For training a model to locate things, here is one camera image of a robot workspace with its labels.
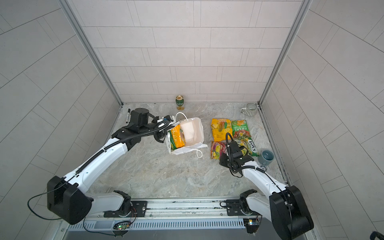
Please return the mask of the white paper bag pig print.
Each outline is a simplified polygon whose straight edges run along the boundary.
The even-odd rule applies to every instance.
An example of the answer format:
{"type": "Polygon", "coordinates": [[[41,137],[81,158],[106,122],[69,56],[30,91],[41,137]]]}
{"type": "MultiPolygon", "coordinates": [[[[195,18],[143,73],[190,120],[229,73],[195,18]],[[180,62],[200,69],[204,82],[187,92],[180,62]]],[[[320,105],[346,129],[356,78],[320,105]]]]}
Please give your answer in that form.
{"type": "Polygon", "coordinates": [[[176,115],[176,126],[180,125],[183,130],[186,145],[182,148],[172,150],[170,142],[170,131],[166,136],[166,145],[169,154],[181,155],[189,152],[196,152],[197,158],[203,157],[201,148],[207,148],[208,145],[204,144],[204,128],[200,118],[187,118],[182,112],[176,115]]]}

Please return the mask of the orange blue snack bag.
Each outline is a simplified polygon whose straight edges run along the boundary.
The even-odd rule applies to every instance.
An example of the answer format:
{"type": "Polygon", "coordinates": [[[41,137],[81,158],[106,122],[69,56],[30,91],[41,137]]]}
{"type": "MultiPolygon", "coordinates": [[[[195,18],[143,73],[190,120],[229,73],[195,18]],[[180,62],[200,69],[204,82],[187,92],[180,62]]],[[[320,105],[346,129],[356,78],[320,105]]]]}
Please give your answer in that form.
{"type": "Polygon", "coordinates": [[[227,155],[227,144],[224,142],[211,142],[211,159],[219,160],[221,156],[227,155]]]}

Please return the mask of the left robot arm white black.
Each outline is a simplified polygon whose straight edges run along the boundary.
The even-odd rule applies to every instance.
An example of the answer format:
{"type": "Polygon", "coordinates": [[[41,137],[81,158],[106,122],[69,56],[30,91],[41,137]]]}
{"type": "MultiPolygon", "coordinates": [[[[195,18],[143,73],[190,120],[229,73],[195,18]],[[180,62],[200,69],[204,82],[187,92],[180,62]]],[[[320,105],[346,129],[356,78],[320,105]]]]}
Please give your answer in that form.
{"type": "Polygon", "coordinates": [[[88,215],[106,213],[107,217],[132,214],[131,197],[115,190],[109,194],[88,196],[93,182],[118,158],[126,154],[143,137],[153,136],[163,143],[167,132],[176,126],[176,117],[155,117],[149,110],[137,108],[130,112],[129,123],[121,127],[101,149],[64,177],[54,176],[47,183],[47,208],[70,225],[88,215]]]}

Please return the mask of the green red snack bag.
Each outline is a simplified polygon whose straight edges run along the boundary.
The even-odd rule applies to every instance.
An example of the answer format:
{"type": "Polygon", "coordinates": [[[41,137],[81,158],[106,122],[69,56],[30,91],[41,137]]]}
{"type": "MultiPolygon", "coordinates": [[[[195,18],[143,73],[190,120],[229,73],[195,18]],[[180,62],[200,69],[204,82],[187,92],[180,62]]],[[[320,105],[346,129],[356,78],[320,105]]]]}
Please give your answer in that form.
{"type": "Polygon", "coordinates": [[[234,139],[251,137],[251,133],[246,120],[231,121],[231,125],[233,130],[232,136],[234,139]]]}

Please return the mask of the orange yellow snack bag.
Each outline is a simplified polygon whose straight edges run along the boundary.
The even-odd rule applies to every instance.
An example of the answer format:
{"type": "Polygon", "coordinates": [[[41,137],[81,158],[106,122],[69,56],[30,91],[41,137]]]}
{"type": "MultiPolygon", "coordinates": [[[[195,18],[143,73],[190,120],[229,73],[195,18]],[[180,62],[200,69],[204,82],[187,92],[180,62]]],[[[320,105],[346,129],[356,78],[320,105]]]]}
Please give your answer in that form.
{"type": "Polygon", "coordinates": [[[171,149],[176,150],[186,145],[183,130],[180,125],[170,130],[171,149]]]}

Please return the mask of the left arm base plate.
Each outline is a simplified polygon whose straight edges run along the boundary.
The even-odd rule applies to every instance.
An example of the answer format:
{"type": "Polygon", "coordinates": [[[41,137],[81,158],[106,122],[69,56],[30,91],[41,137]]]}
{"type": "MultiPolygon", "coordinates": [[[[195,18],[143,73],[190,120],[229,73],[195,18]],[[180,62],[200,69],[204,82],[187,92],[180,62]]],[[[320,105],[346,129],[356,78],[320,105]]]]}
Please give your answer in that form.
{"type": "Polygon", "coordinates": [[[147,201],[124,201],[118,210],[104,212],[104,218],[141,218],[145,216],[147,205],[147,201]]]}

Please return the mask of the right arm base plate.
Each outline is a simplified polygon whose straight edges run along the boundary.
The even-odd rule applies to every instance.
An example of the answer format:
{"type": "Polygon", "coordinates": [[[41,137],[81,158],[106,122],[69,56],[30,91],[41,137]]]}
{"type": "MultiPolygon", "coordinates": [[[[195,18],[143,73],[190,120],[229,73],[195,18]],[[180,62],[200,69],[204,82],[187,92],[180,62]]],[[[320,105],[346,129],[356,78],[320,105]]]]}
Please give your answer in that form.
{"type": "Polygon", "coordinates": [[[228,216],[247,216],[251,214],[247,211],[244,200],[225,200],[223,204],[223,208],[227,209],[228,216]]]}

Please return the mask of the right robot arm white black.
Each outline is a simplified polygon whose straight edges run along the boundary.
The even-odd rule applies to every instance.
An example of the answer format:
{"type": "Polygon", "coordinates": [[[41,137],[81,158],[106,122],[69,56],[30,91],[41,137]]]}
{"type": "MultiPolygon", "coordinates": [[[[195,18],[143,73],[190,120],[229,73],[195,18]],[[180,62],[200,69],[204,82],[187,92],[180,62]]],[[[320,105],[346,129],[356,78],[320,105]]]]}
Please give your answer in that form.
{"type": "Polygon", "coordinates": [[[225,200],[221,207],[229,216],[244,215],[248,233],[257,232],[263,219],[269,220],[282,240],[293,240],[314,228],[314,222],[301,191],[271,177],[255,160],[242,151],[231,134],[226,134],[226,154],[220,165],[237,178],[245,177],[254,183],[256,190],[248,190],[238,200],[225,200]]]}

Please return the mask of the large yellow snack bag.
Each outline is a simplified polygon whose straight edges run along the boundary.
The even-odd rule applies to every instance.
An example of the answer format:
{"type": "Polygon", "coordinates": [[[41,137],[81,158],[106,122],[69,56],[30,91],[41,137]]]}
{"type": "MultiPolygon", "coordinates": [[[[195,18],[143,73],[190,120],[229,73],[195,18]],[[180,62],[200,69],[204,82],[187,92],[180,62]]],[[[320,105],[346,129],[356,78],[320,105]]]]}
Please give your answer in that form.
{"type": "Polygon", "coordinates": [[[226,134],[232,135],[232,122],[229,119],[212,119],[211,123],[214,142],[222,142],[226,140],[226,134]]]}

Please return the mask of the green savoria snack bag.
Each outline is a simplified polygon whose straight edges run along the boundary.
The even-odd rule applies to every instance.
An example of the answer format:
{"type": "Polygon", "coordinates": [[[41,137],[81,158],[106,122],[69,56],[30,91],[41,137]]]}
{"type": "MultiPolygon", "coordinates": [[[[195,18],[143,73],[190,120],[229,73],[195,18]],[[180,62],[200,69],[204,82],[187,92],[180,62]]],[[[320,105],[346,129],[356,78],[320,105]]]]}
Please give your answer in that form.
{"type": "Polygon", "coordinates": [[[235,139],[239,147],[241,148],[241,152],[243,155],[249,155],[251,157],[258,157],[259,152],[256,148],[256,145],[254,144],[251,137],[248,138],[238,138],[235,139]]]}

